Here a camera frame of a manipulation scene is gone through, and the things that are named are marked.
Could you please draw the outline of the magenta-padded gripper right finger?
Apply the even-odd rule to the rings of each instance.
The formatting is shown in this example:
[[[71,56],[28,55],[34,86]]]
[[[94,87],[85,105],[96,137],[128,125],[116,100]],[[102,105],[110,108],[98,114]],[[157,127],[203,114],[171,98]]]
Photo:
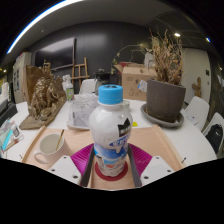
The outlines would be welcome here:
[[[128,146],[128,156],[136,188],[148,185],[174,173],[174,170],[162,157],[151,156],[133,144]]]

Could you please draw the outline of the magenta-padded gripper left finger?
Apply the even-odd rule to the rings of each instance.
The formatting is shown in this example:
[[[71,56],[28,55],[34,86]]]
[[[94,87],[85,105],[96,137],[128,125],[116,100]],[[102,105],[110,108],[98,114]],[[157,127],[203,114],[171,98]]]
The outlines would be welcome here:
[[[72,156],[63,155],[49,172],[82,187],[87,187],[94,159],[93,144],[85,146]]]

